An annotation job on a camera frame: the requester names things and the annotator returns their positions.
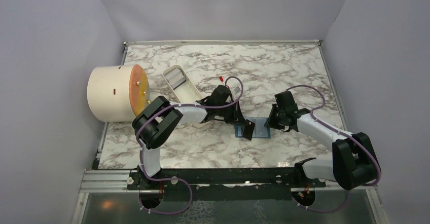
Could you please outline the blue leather card holder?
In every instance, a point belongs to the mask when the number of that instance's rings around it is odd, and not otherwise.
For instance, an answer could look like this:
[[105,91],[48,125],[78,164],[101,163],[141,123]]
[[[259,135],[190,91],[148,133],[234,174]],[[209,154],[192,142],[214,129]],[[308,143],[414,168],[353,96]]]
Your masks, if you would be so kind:
[[[245,120],[250,120],[250,121],[255,123],[255,129],[254,129],[252,139],[254,139],[254,138],[256,138],[256,139],[269,139],[269,138],[271,138],[270,128],[265,126],[267,118],[245,117]],[[236,138],[243,138],[242,137],[243,126],[244,125],[235,125],[234,126]]]

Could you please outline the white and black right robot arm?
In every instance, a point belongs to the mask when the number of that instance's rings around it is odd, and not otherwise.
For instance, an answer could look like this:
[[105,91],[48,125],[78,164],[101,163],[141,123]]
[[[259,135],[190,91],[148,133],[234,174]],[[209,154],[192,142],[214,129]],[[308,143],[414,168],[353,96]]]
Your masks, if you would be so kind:
[[351,190],[380,180],[381,168],[367,134],[341,130],[318,119],[311,110],[299,109],[290,91],[276,94],[275,101],[266,127],[303,133],[332,153],[329,159],[309,158],[296,163],[293,182],[297,186],[323,179]]

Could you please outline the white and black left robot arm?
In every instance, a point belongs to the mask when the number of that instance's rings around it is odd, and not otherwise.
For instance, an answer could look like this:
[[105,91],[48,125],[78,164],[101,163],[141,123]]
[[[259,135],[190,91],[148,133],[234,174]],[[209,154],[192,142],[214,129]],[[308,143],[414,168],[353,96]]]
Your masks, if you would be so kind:
[[159,184],[160,147],[167,141],[177,125],[204,124],[220,119],[226,124],[245,125],[237,97],[225,85],[193,103],[173,103],[164,96],[154,99],[132,122],[136,141],[140,147],[140,182],[148,189]]

